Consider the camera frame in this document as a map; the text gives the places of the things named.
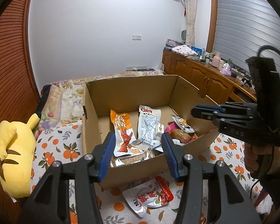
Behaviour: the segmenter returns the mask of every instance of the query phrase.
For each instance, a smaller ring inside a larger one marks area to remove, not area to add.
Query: plush toy ear
[[[2,121],[0,123],[0,160],[3,161],[7,158],[6,148],[11,142],[15,134],[17,133],[17,128],[8,121]]]
[[[34,113],[28,120],[27,125],[30,127],[30,129],[33,129],[38,122],[39,122],[39,117],[37,116],[37,114]]]

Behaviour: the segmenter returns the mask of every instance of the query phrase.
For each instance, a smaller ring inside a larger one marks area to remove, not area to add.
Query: human hand
[[[255,147],[245,143],[245,168],[253,173],[258,169],[257,155],[272,154],[272,146]],[[274,158],[272,166],[267,174],[276,174],[280,171],[280,147],[274,147]]]

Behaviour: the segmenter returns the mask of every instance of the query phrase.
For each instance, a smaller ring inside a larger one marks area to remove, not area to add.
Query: bed
[[[62,163],[77,161],[82,155],[82,122],[83,115],[82,97],[83,84],[88,81],[101,80],[114,77],[131,76],[154,76],[162,75],[160,71],[132,71],[122,74],[97,76],[77,80],[66,80],[52,83],[45,105],[41,111],[41,120],[36,127],[35,138],[37,139],[36,148],[31,170],[31,191],[35,188],[38,181],[46,169],[55,160]],[[209,149],[202,152],[198,158],[201,161],[215,163],[217,160],[223,160],[235,174],[247,194],[252,191],[252,202],[255,203],[262,186],[255,183],[249,172],[244,166],[244,142],[235,138],[219,134]],[[166,179],[168,185],[174,194],[174,199],[168,205],[157,209],[148,209],[147,215],[140,219],[127,205],[123,195],[123,190],[136,186],[141,182],[146,182],[149,176],[135,183],[127,183],[122,186],[114,187],[109,190],[103,189],[95,184],[96,199],[101,211],[103,222],[106,224],[121,223],[170,223],[172,224],[178,212],[178,206],[182,194],[182,183],[176,183],[168,172],[161,173]],[[208,189],[207,182],[204,181],[202,201],[202,216],[207,216],[208,207]],[[75,182],[72,180],[69,184],[69,205],[71,223],[77,223],[77,211],[75,205]],[[272,205],[269,196],[265,198],[257,210],[265,213],[270,210]]]

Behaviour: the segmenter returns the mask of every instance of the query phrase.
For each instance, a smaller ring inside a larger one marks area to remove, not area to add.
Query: pink thermos
[[[214,56],[213,61],[212,61],[212,66],[218,67],[220,60],[221,60],[220,55],[221,55],[220,52],[216,53],[216,55]]]

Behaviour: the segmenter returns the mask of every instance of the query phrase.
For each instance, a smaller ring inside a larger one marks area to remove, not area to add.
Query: person's arm
[[[272,154],[272,147],[251,147],[245,143],[245,167],[253,173],[258,169],[257,155]],[[280,206],[280,147],[274,148],[274,160],[268,174],[260,180],[260,184],[269,193],[276,209]]]

